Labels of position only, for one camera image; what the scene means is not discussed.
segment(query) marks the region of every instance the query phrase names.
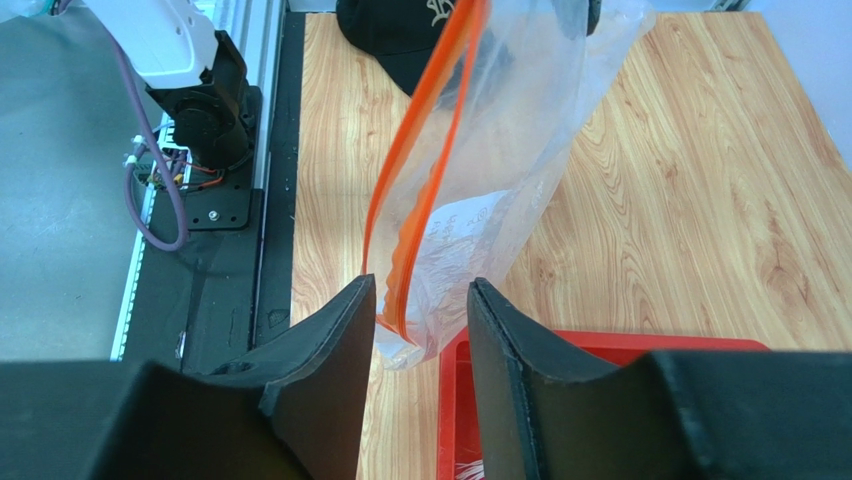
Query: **cap embroidery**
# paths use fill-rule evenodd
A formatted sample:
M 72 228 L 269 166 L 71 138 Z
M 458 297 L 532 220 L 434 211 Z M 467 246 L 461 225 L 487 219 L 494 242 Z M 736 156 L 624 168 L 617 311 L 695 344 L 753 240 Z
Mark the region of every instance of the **cap embroidery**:
M 451 0 L 426 0 L 426 6 L 435 12 L 435 18 L 432 19 L 433 27 L 439 20 L 450 18 L 450 13 L 455 8 Z

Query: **clear plastic bag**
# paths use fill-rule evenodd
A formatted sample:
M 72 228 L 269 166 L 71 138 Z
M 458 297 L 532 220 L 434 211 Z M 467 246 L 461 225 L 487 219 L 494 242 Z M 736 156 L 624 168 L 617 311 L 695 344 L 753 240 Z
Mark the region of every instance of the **clear plastic bag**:
M 454 25 L 463 22 L 455 17 L 477 8 L 465 1 L 482 0 L 457 2 L 411 108 L 432 104 L 423 84 L 438 70 L 432 64 L 442 61 L 435 57 L 450 42 L 445 37 L 473 31 L 478 42 L 446 67 L 452 74 L 444 75 L 445 86 L 434 87 L 442 88 L 440 95 L 404 165 L 396 172 L 385 165 L 383 175 L 390 173 L 391 180 L 383 191 L 380 180 L 376 214 L 368 219 L 364 270 L 379 280 L 376 344 L 387 368 L 434 357 L 462 330 L 474 278 L 502 283 L 562 178 L 574 136 L 630 46 L 654 23 L 645 0 L 604 0 L 597 28 L 587 37 L 586 1 L 491 0 L 481 14 L 484 26 L 465 29 Z M 416 129 L 409 116 L 401 129 Z M 455 133 L 454 142 L 448 132 Z M 405 150 L 401 137 L 410 142 L 412 134 L 397 134 L 388 161 L 395 148 Z M 445 168 L 438 168 L 445 148 Z M 436 170 L 442 170 L 440 189 L 424 206 Z M 428 212 L 428 221 L 423 216 L 425 226 L 412 246 L 412 212 L 418 208 L 426 209 L 421 213 Z M 405 248 L 414 252 L 411 258 L 401 253 Z M 404 308 L 394 310 L 391 302 Z

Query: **wire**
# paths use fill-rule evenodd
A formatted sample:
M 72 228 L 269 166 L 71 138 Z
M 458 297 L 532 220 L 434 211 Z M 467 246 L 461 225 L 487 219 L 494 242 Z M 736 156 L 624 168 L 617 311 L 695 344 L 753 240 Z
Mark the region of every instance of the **wire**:
M 115 38 L 113 38 L 112 35 L 110 35 L 110 42 L 112 43 L 113 51 L 115 52 L 116 59 L 118 60 L 121 78 L 124 80 L 124 87 L 127 90 L 127 95 L 130 97 L 130 103 L 133 106 L 134 113 L 136 114 L 136 120 L 139 122 L 139 128 L 142 131 L 142 136 L 148 145 L 148 149 L 154 154 L 154 160 L 157 168 L 159 168 L 162 172 L 168 172 L 170 171 L 169 166 L 166 163 L 166 159 L 163 157 L 163 151 L 157 144 L 157 139 L 154 137 L 151 124 L 148 123 L 148 118 L 145 115 L 145 107 L 142 106 L 142 99 L 139 98 L 139 91 L 136 90 L 136 84 L 134 83 L 133 74 L 131 73 L 127 56 L 124 54 L 124 50 L 121 49 L 121 46 L 115 41 Z M 180 198 L 178 186 L 175 185 L 174 182 L 165 182 L 166 191 L 169 193 L 169 199 L 171 200 L 172 208 L 174 208 L 175 211 L 178 230 L 177 239 L 172 243 L 166 243 L 148 229 L 145 222 L 142 221 L 142 218 L 139 215 L 139 208 L 133 200 L 133 177 L 135 175 L 135 171 L 136 165 L 128 162 L 125 166 L 124 203 L 127 205 L 127 210 L 130 212 L 130 218 L 133 220 L 133 223 L 136 224 L 136 228 L 138 228 L 145 239 L 148 240 L 148 243 L 154 247 L 167 252 L 179 250 L 181 247 L 186 245 L 186 242 L 189 239 L 189 227 L 186 221 L 186 210 L 184 209 L 183 201 Z

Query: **red plastic container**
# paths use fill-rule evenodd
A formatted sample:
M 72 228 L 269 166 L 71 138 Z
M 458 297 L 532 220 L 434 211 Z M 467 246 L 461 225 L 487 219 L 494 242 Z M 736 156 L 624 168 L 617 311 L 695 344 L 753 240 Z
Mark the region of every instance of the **red plastic container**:
M 577 347 L 617 365 L 626 365 L 649 350 L 769 350 L 753 340 L 554 332 Z M 441 353 L 438 397 L 438 480 L 455 480 L 456 465 L 482 460 L 473 392 L 470 342 L 465 329 Z

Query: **gray table surface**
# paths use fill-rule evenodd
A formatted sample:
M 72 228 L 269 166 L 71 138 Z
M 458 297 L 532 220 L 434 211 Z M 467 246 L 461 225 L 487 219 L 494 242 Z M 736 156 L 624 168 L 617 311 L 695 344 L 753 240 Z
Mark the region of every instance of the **gray table surface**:
M 0 24 L 0 361 L 109 356 L 135 238 L 121 161 L 137 131 L 88 10 Z

